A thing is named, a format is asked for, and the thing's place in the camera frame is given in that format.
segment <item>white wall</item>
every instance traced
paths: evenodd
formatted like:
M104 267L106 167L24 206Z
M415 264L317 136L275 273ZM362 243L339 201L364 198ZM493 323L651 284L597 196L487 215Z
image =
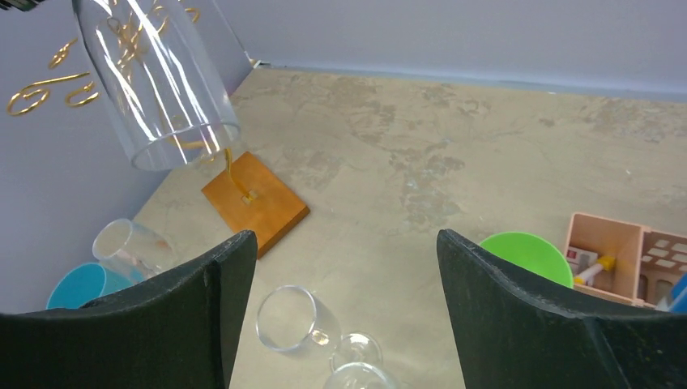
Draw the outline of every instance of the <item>white wall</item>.
M275 66L687 100L683 0L218 2Z
M250 72L247 58L208 0L185 4L202 10L198 30L232 92ZM48 102L28 115L4 112L25 85L88 70L78 46L58 68L47 69L76 36L70 2L47 1L28 13L0 11L0 36L0 312L18 313L45 308L70 268L94 260L98 231L135 215L165 173L130 167L103 101L64 105L81 80L56 85Z

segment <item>gray table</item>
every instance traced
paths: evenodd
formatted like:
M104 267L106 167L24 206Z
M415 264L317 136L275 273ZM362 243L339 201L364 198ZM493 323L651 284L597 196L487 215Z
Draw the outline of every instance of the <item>gray table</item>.
M685 105L273 70L232 101L247 148L312 213L258 263L231 388L320 388L329 374L259 343L256 309L281 284L375 335L401 379L462 387L439 229L561 246L584 211L687 233ZM233 233L200 192L222 168L171 172L137 217L180 261Z

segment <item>orange wooden block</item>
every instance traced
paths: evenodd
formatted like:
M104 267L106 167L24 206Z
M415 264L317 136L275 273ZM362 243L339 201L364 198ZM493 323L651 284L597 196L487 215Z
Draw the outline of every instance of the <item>orange wooden block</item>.
M303 220L310 209L249 152L232 163L232 175L256 194L253 201L244 201L226 171L207 184L203 194L234 233L244 229L255 231L260 258Z

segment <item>green bowl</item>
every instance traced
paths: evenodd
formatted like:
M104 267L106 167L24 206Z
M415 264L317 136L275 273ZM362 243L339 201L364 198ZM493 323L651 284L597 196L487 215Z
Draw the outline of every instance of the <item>green bowl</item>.
M480 246L547 280L568 288L573 287L573 272L565 257L541 237L531 233L497 233L484 239Z

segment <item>glass base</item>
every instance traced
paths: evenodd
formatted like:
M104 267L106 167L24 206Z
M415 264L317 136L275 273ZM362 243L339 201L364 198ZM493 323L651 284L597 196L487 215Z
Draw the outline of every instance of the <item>glass base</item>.
M341 338L330 360L331 371L351 362L364 362L373 366L382 365L382 349L370 335L351 332Z

